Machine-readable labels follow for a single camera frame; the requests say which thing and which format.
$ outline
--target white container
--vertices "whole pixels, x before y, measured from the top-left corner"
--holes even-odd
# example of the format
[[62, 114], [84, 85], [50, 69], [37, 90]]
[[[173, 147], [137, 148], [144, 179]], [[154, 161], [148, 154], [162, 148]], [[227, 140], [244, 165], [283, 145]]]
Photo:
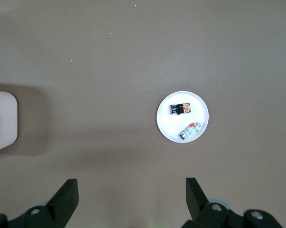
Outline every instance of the white container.
[[15, 97], [0, 91], [0, 149], [15, 142], [18, 136], [18, 103]]

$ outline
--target round plate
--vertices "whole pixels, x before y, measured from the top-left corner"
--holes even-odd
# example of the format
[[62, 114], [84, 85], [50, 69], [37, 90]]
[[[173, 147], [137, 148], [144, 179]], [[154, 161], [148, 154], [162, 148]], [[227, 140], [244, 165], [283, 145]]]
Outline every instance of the round plate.
[[[186, 114], [170, 114], [170, 105], [190, 103], [191, 112]], [[188, 143], [200, 137], [208, 124], [209, 113], [205, 102], [197, 95], [187, 91], [179, 91], [167, 96], [157, 110], [157, 125], [161, 133], [176, 143]], [[183, 140], [179, 133], [192, 122], [202, 124], [200, 132]]]

